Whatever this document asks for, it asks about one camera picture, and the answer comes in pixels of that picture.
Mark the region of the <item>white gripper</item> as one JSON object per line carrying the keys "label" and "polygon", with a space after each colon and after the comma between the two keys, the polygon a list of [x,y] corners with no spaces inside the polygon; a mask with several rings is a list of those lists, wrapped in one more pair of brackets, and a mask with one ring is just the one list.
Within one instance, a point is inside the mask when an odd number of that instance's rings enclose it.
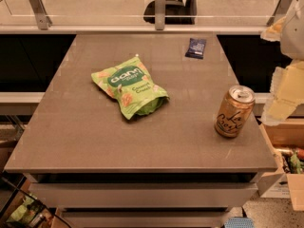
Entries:
{"label": "white gripper", "polygon": [[[280,40],[284,55],[304,60],[304,0],[299,0],[286,17],[266,28],[260,38],[270,42]],[[272,77],[270,93],[261,121],[275,126],[283,123],[304,103],[304,62],[295,61],[286,68],[278,66]]]}

